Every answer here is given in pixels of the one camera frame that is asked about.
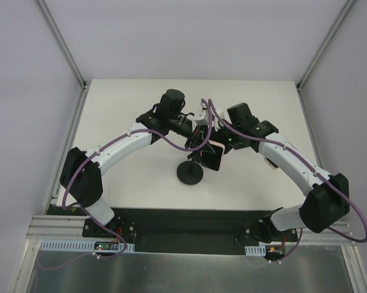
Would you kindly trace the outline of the pink case smartphone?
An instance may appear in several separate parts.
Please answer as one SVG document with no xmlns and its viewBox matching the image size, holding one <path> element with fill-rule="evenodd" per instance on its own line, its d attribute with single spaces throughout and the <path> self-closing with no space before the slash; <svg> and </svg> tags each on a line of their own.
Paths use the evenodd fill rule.
<svg viewBox="0 0 367 293">
<path fill-rule="evenodd" d="M 213 171 L 218 171 L 221 159 L 224 156 L 225 145 L 220 142 L 209 140 L 201 151 L 201 165 Z"/>
</svg>

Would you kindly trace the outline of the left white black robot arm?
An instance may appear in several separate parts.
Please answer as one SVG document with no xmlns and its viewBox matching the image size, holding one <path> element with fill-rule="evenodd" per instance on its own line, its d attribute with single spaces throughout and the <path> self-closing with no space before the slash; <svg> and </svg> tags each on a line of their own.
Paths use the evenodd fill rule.
<svg viewBox="0 0 367 293">
<path fill-rule="evenodd" d="M 171 131 L 187 140 L 185 146 L 169 142 L 178 150 L 195 153 L 210 148 L 210 136 L 219 130 L 217 110 L 206 100 L 196 113 L 184 114 L 184 107 L 185 95 L 169 89 L 119 136 L 86 151 L 74 147 L 67 153 L 59 182 L 65 195 L 71 195 L 97 221 L 96 230 L 103 237 L 112 237 L 118 225 L 114 211 L 102 197 L 102 178 L 115 164 L 159 139 L 168 142 Z"/>
</svg>

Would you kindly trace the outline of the round base black phone stand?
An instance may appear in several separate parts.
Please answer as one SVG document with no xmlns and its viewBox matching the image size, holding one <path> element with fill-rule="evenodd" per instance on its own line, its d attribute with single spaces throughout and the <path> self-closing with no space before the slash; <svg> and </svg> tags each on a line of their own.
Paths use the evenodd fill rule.
<svg viewBox="0 0 367 293">
<path fill-rule="evenodd" d="M 176 170 L 178 180 L 188 186 L 200 183 L 204 176 L 204 171 L 200 165 L 200 153 L 194 152 L 188 156 L 188 160 L 181 162 Z"/>
</svg>

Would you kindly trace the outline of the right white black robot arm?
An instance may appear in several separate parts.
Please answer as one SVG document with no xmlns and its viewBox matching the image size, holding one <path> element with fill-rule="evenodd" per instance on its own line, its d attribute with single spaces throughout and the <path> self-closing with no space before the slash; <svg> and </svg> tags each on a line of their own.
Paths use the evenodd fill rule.
<svg viewBox="0 0 367 293">
<path fill-rule="evenodd" d="M 302 204 L 277 208 L 262 220 L 258 228 L 268 240 L 276 241 L 292 228 L 321 233 L 350 212 L 349 181 L 343 174 L 332 175 L 309 162 L 272 123 L 252 115 L 246 103 L 228 108 L 229 121 L 214 105 L 210 108 L 219 142 L 235 150 L 252 148 L 280 168 L 305 197 Z"/>
</svg>

